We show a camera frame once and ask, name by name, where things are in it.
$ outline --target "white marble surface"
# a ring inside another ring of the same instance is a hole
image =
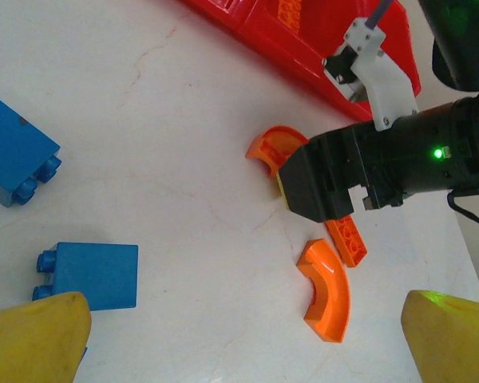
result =
[[[354,217],[370,253],[349,270],[341,345],[303,321],[295,261],[321,225],[284,210],[255,135],[348,121],[179,2],[0,1],[0,98],[61,146],[58,175],[0,206],[0,309],[41,283],[59,241],[140,247],[138,307],[93,313],[77,383],[419,381],[399,316],[412,289],[479,300],[442,193]]]

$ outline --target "plastic toy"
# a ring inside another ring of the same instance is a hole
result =
[[[367,249],[351,216],[337,220],[330,219],[325,224],[342,261],[348,267],[358,266],[366,256]]]
[[[272,63],[305,82],[332,106],[355,120],[369,120],[367,102],[353,103],[323,74],[323,58],[342,44],[344,31],[357,17],[369,15],[379,0],[183,0]],[[421,84],[405,9],[395,2],[380,27],[382,48],[410,78],[414,93]]]
[[[411,291],[401,324],[423,383],[479,382],[479,303]]]
[[[307,243],[296,266],[315,289],[305,322],[324,341],[341,343],[350,320],[350,284],[341,260],[318,239]]]
[[[126,309],[137,305],[138,246],[59,242],[38,257],[45,284],[32,300],[80,291],[91,310]]]
[[[274,126],[258,135],[247,151],[247,158],[262,160],[270,168],[268,177],[273,178],[287,159],[309,140],[288,126]]]
[[[0,382],[73,382],[90,323],[80,293],[0,311]]]
[[[24,205],[38,182],[50,181],[60,146],[0,101],[0,203]]]

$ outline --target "black cable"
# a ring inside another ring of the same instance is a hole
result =
[[[394,0],[380,0],[380,3],[376,7],[376,9],[366,20],[366,27],[370,30],[376,28],[383,15],[386,13],[386,11],[389,9],[393,2]]]
[[[460,213],[464,217],[466,217],[468,219],[471,219],[475,223],[479,223],[479,217],[476,216],[475,214],[473,214],[471,211],[465,210],[463,207],[457,206],[456,202],[454,202],[454,197],[455,197],[454,191],[451,191],[447,195],[447,203],[449,204],[449,207],[451,209],[453,209],[454,211],[457,211],[458,213]]]

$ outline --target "lego stud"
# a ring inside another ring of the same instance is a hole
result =
[[[38,187],[38,182],[34,180],[32,177],[26,179],[23,184],[19,185],[19,187],[14,191],[12,196],[13,203],[19,203],[20,205],[24,205],[25,203],[29,202],[30,199],[34,196],[35,189]]]
[[[38,299],[48,298],[53,295],[53,286],[52,285],[41,285],[34,288],[32,293],[32,300],[37,301]]]
[[[60,161],[56,156],[51,156],[40,168],[36,175],[37,179],[44,184],[51,180],[57,173],[57,169],[61,166]]]
[[[54,250],[43,251],[38,256],[38,273],[53,273],[55,271],[55,259],[57,253]]]

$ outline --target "red toy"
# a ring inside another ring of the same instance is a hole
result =
[[[183,0],[229,33],[317,90],[332,106],[355,120],[370,120],[367,102],[345,100],[323,74],[323,58],[343,43],[357,17],[367,17],[379,0]],[[379,27],[383,49],[405,71],[417,95],[421,91],[406,11],[398,2]]]

